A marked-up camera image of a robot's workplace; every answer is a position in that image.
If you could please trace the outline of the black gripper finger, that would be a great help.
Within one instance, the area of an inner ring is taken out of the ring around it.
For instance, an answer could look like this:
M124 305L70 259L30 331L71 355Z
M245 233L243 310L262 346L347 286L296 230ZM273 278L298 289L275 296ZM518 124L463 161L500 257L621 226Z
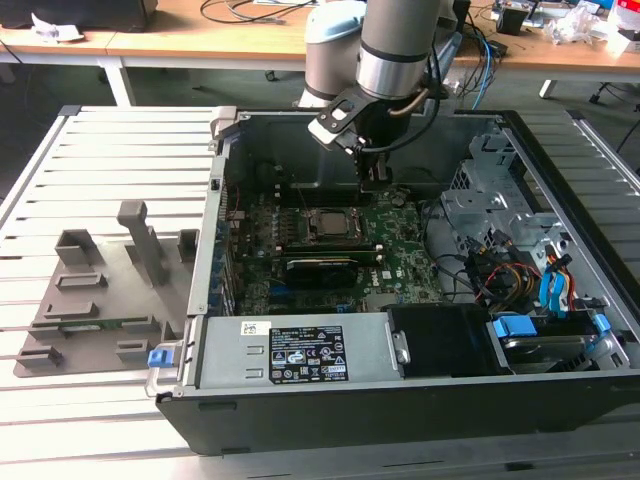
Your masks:
M360 154L356 169L360 190L363 193L386 189L393 181L393 172L389 162L389 153Z

